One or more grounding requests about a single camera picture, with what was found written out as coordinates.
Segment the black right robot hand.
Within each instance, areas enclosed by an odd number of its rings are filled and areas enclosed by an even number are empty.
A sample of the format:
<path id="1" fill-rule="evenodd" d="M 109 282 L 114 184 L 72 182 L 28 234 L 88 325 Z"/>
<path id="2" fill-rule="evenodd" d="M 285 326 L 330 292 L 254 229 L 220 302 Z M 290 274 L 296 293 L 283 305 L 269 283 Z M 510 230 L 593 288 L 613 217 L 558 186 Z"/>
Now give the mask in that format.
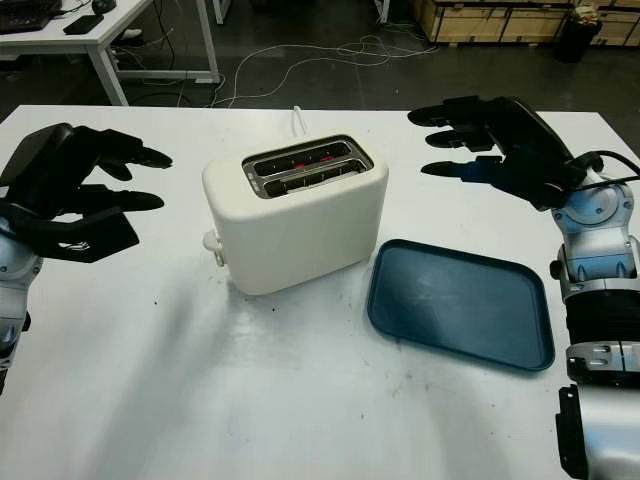
<path id="1" fill-rule="evenodd" d="M 408 119 L 439 129 L 425 138 L 428 145 L 476 154 L 467 163 L 429 163 L 424 174 L 489 184 L 540 211 L 564 206 L 586 176 L 555 131 L 516 97 L 447 99 L 410 111 Z"/>

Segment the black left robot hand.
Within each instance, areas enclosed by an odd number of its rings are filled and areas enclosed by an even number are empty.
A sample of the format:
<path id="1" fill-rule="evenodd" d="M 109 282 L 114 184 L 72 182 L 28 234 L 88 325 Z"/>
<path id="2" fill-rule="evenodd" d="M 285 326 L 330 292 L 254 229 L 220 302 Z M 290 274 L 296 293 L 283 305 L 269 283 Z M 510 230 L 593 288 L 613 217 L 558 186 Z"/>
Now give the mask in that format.
<path id="1" fill-rule="evenodd" d="M 96 168 L 119 181 L 130 181 L 130 164 L 167 169 L 172 160 L 116 130 L 50 125 L 27 135 L 16 147 L 1 173 L 1 187 L 6 190 L 2 200 L 46 220 L 111 208 L 127 212 L 162 207 L 162 199 L 151 193 L 112 191 L 85 182 Z"/>

